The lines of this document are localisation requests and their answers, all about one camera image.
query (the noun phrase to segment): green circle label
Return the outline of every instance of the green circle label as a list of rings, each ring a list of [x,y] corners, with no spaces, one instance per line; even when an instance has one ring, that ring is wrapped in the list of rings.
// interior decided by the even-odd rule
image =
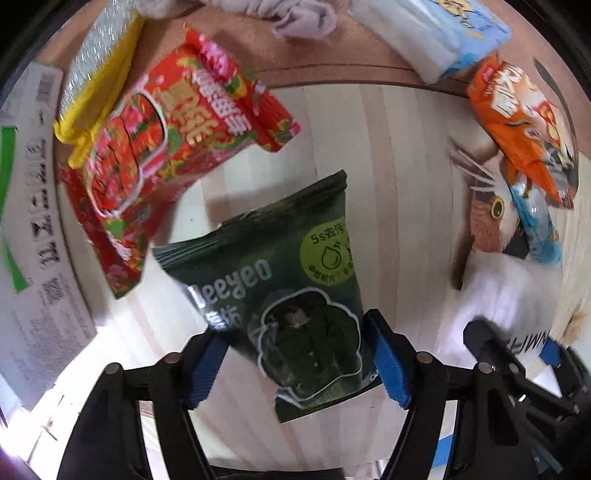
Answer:
[[[355,269],[345,218],[315,226],[302,240],[300,263],[306,274],[321,285],[339,285]]]

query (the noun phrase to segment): gray cloth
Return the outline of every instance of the gray cloth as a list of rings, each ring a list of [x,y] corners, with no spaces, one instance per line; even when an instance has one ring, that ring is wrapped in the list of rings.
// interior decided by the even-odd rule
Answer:
[[[279,38],[325,38],[336,28],[335,9],[319,0],[135,0],[138,11],[151,18],[176,17],[198,4],[249,17],[279,18],[273,34]]]

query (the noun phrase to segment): wooden floor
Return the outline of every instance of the wooden floor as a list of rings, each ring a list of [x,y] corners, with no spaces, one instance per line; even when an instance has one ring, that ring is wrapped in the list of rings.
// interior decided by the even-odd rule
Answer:
[[[466,182],[448,159],[450,138],[477,158],[494,150],[468,101],[377,85],[317,85],[275,93],[301,122],[302,134],[278,154],[250,147],[195,184],[156,242],[203,235],[230,216],[344,168],[347,222],[364,308],[380,308],[415,348],[437,354],[457,310],[449,279],[466,226]],[[558,335],[589,291],[590,176],[589,161],[581,157],[574,212],[553,211],[564,246]],[[58,383],[79,409],[107,363],[152,364],[180,350],[205,323],[152,258],[142,283],[114,301],[64,195],[61,202],[75,270],[94,318],[105,325]],[[228,353],[210,398],[191,414],[212,463],[297,470],[355,465],[388,456],[404,421],[404,412],[378,387],[280,425],[274,391],[254,365]],[[155,440],[153,425],[151,431]]]

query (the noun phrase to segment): white plastic bag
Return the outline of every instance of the white plastic bag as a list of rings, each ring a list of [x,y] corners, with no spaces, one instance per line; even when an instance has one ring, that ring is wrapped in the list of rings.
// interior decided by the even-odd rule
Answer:
[[[509,27],[476,0],[351,0],[349,11],[425,83],[476,63],[511,38]]]
[[[458,366],[475,360],[463,343],[465,326],[486,317],[522,362],[538,356],[548,338],[561,292],[557,264],[542,265],[503,253],[472,250],[452,327],[440,338],[438,354]]]

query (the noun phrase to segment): green stripe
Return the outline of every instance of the green stripe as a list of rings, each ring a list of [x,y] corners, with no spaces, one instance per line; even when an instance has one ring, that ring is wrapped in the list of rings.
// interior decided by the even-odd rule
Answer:
[[[12,177],[16,142],[17,129],[15,127],[2,127],[0,130],[0,222],[2,221],[4,203],[6,202],[10,178]],[[27,280],[14,261],[14,257],[10,253],[8,245],[3,238],[0,239],[0,244],[3,250],[3,252],[0,252],[0,255],[4,253],[3,256],[6,260],[6,265],[12,275],[12,285],[14,286],[14,290],[19,293],[28,287]]]
[[[15,127],[2,127],[0,131],[0,221],[2,220],[4,202],[6,202],[6,195],[10,186],[16,143],[17,129]]]

